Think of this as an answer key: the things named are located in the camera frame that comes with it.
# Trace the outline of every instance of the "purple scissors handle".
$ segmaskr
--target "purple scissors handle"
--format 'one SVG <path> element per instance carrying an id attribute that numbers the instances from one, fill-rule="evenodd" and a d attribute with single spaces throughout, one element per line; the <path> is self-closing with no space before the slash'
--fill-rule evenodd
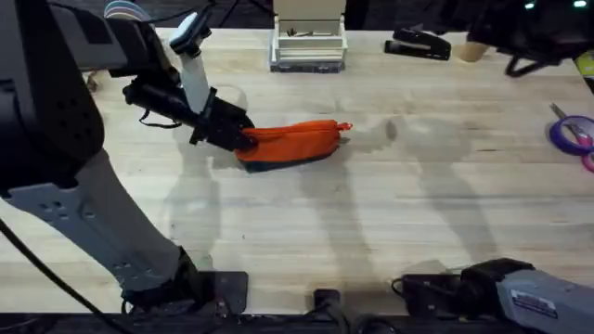
<path id="1" fill-rule="evenodd" d="M 565 114 L 565 112 L 563 112 L 563 110 L 561 110 L 561 108 L 559 108 L 556 104 L 551 103 L 550 108 L 560 120 L 567 117 L 567 114 Z M 569 131 L 571 131 L 571 133 L 575 136 L 577 144 L 589 147 L 594 145 L 594 139 L 592 139 L 592 137 L 584 132 L 584 130 L 582 130 L 579 126 L 574 124 L 566 124 L 565 127 L 567 127 Z M 584 167 L 588 171 L 594 173 L 594 154 L 587 154 L 583 156 L 581 160 Z"/>

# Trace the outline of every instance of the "sticker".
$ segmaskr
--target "sticker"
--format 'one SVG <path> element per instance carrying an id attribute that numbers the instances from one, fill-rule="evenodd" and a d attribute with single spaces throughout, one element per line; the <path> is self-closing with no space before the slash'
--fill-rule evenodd
<path id="1" fill-rule="evenodd" d="M 557 308 L 555 307 L 554 302 L 535 295 L 531 295 L 530 293 L 513 289 L 511 291 L 511 300 L 516 306 L 522 307 L 523 309 L 530 310 L 554 319 L 559 317 L 557 315 Z"/>

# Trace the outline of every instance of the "orange pouch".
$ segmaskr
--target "orange pouch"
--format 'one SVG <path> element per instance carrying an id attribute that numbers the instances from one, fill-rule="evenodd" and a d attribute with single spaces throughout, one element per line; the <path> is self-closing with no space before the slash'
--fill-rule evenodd
<path id="1" fill-rule="evenodd" d="M 301 122 L 268 129 L 244 129 L 255 140 L 254 148 L 236 150 L 248 172 L 264 172 L 327 158 L 339 146 L 341 131 L 350 123 L 336 121 Z"/>

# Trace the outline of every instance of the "black stapler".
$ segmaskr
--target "black stapler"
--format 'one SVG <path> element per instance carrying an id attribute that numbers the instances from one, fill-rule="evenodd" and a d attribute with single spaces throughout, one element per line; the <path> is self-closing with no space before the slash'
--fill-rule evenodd
<path id="1" fill-rule="evenodd" d="M 452 49 L 450 43 L 426 32 L 399 29 L 393 41 L 386 41 L 383 52 L 435 60 L 448 60 Z"/>

